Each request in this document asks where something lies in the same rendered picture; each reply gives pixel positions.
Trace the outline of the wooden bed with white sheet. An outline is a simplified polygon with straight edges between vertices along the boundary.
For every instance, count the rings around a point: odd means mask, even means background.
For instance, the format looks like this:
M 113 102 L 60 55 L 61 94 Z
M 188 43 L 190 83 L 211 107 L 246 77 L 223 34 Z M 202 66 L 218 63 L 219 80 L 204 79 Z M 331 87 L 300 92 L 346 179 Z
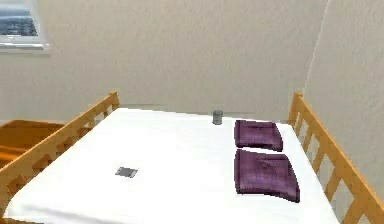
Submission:
M 301 94 L 279 126 L 299 203 L 237 194 L 235 122 L 212 119 L 108 96 L 0 169 L 0 224 L 384 224 L 384 204 Z

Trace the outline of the orange wooden side table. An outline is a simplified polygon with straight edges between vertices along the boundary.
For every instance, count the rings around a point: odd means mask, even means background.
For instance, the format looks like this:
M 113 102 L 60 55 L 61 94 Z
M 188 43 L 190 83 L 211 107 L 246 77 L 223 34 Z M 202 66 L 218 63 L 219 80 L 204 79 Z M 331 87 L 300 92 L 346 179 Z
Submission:
M 0 169 L 62 127 L 59 123 L 30 120 L 0 125 Z

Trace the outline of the small grey flat phone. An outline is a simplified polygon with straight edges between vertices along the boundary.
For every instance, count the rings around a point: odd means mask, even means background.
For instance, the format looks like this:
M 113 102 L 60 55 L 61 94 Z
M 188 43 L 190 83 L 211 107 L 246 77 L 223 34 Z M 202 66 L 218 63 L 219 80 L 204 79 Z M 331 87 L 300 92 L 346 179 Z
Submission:
M 137 174 L 137 172 L 138 172 L 137 169 L 120 167 L 116 171 L 116 175 L 123 176 L 123 177 L 128 177 L 128 178 L 133 178 Z

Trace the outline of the purple pillow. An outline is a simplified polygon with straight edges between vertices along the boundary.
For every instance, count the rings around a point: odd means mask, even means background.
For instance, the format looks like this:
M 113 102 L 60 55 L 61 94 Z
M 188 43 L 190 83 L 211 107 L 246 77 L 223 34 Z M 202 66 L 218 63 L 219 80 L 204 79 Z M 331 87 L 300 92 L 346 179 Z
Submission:
M 263 148 L 283 151 L 283 140 L 273 122 L 237 120 L 234 127 L 235 145 L 239 148 Z
M 238 149 L 234 159 L 237 194 L 263 194 L 300 202 L 300 187 L 285 154 L 265 154 Z

